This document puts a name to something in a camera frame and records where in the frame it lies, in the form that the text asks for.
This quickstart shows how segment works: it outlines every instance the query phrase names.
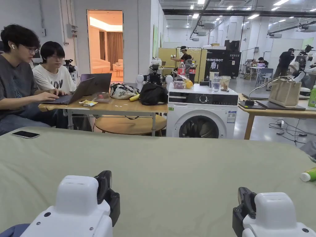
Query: curtain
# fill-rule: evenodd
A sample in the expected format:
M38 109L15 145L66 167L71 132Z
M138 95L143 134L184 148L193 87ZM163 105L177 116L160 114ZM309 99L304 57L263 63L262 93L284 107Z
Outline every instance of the curtain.
M105 58L105 35L104 31L99 31L100 36L100 59L106 60Z
M122 32L107 33L107 57L107 60L111 63L111 70L113 70L114 63L117 63L119 59L123 59Z

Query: gray t-shirt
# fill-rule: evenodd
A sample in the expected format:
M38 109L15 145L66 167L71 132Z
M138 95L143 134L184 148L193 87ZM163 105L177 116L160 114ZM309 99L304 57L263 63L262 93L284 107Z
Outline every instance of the gray t-shirt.
M33 72L28 63L20 63L15 68L0 55L0 100L31 96L36 90ZM0 110L0 119L7 114L17 114L24 110L25 106L17 110Z

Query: washing machine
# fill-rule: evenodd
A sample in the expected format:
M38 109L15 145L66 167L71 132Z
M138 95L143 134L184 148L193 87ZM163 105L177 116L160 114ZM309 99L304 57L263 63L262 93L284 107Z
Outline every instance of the washing machine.
M208 86L193 89L169 86L167 137L229 138L234 135L238 94L212 92Z

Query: doorway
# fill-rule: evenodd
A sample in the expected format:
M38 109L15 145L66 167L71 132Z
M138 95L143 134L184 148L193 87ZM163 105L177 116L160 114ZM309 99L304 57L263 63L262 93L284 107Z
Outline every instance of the doorway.
M87 17L91 73L112 73L112 82L123 82L123 12L88 10Z

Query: banana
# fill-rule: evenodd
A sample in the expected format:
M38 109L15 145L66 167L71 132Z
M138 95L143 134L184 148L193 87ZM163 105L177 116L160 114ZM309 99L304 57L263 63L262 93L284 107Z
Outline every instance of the banana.
M130 97L130 101L136 101L136 100L139 100L139 94L133 96L133 97Z

